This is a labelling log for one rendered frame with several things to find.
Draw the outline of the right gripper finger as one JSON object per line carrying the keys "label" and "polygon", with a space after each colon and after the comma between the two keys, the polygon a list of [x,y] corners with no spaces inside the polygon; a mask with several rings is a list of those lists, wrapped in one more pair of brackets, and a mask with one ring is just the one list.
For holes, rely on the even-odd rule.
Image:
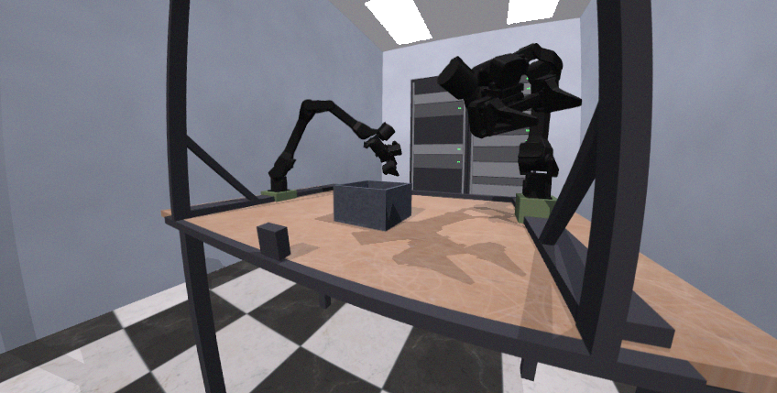
{"label": "right gripper finger", "polygon": [[551,113],[582,105],[582,99],[558,87],[555,77],[544,81],[544,113]]}
{"label": "right gripper finger", "polygon": [[538,125],[538,117],[508,108],[497,97],[484,103],[487,136]]}

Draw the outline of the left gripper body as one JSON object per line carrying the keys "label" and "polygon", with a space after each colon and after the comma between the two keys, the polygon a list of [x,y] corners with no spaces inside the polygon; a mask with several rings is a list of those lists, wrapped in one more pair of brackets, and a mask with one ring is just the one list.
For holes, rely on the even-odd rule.
{"label": "left gripper body", "polygon": [[386,164],[384,164],[382,166],[382,172],[385,175],[389,174],[391,171],[393,171],[393,170],[395,170],[397,168],[395,162],[392,161],[389,158],[389,156],[388,156],[386,144],[384,144],[384,147],[379,152],[377,152],[375,154],[376,154],[376,157],[380,158],[380,162],[381,163],[387,162]]}

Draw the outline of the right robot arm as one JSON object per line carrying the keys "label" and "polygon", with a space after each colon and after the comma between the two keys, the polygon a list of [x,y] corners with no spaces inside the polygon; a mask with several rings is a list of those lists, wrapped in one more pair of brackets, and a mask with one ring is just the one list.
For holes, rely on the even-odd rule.
{"label": "right robot arm", "polygon": [[[523,91],[524,83],[520,83],[520,78],[524,74],[528,76],[530,84],[548,74],[557,74],[560,81],[563,62],[553,50],[544,49],[538,43],[521,49],[515,53],[496,56],[473,69],[456,56],[439,74],[437,83],[456,99],[464,99],[467,109],[470,102],[478,100],[483,90],[495,98],[500,97],[503,89],[512,86],[520,86]],[[537,61],[529,64],[529,61],[535,59]],[[530,126],[528,139],[525,143],[520,143],[520,175],[526,175],[522,193],[526,198],[552,200],[552,178],[548,177],[558,177],[559,168],[548,141],[551,113],[538,113],[531,108],[531,115],[538,117],[539,123]],[[531,171],[547,171],[548,174]]]}

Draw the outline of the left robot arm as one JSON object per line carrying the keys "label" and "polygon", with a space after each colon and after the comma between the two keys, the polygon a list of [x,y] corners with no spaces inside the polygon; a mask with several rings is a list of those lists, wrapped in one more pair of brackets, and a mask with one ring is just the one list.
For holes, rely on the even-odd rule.
{"label": "left robot arm", "polygon": [[[327,108],[327,109],[315,110],[317,108]],[[382,143],[382,141],[388,140],[395,133],[394,128],[388,125],[386,122],[384,122],[379,129],[370,128],[369,126],[355,120],[351,115],[349,115],[347,112],[345,112],[343,109],[341,109],[338,105],[336,105],[331,100],[328,100],[328,101],[319,101],[319,100],[313,101],[310,99],[304,100],[301,103],[299,119],[292,131],[288,144],[285,147],[284,151],[280,154],[280,156],[276,160],[274,167],[268,172],[268,175],[270,176],[270,186],[271,186],[271,190],[268,190],[268,191],[272,191],[272,192],[289,191],[287,189],[286,175],[287,175],[287,172],[290,171],[290,165],[291,165],[291,168],[293,169],[293,165],[297,160],[297,159],[294,159],[294,160],[292,159],[294,157],[295,150],[299,145],[302,134],[307,124],[312,120],[315,114],[328,112],[328,111],[331,112],[333,115],[335,115],[337,118],[339,118],[341,121],[343,121],[345,124],[348,124],[349,127],[354,131],[354,133],[360,139],[367,139],[370,136],[375,135],[371,137],[367,142],[364,142],[364,148],[370,147],[375,153],[379,152],[384,147],[384,144]],[[402,154],[400,144],[398,144],[397,141],[392,141],[392,145],[390,145],[390,147],[386,145],[386,147],[387,147],[388,157],[390,159],[392,159],[392,157],[394,156],[400,156]],[[293,156],[292,156],[292,153],[293,153]],[[276,177],[281,177],[281,178],[276,178]]]}

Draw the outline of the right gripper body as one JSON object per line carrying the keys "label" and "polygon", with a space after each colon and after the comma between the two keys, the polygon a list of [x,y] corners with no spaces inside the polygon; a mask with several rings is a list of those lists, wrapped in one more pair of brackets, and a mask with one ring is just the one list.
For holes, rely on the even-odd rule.
{"label": "right gripper body", "polygon": [[[521,88],[520,86],[512,86],[512,87],[503,89],[502,92],[500,92],[499,99],[507,107],[510,107],[512,109],[515,109],[521,112],[531,109],[533,107],[532,109],[535,112],[543,113],[544,112],[544,88],[543,88],[544,81],[551,79],[552,77],[557,78],[559,82],[559,76],[557,74],[548,74],[538,79],[535,79],[531,83],[530,95],[524,96],[524,94],[520,90]],[[486,98],[483,98],[483,97],[486,97]],[[479,100],[480,98],[482,98],[482,100]],[[491,99],[493,99],[492,96],[491,96]],[[468,105],[467,112],[468,112],[468,118],[469,118],[469,125],[470,125],[470,131],[473,134],[473,136],[476,136],[479,138],[484,138],[487,136],[483,104],[486,101],[489,101],[491,99],[490,99],[490,95],[488,95],[486,91],[483,90],[479,94],[478,100],[475,100],[471,102],[470,105]]]}

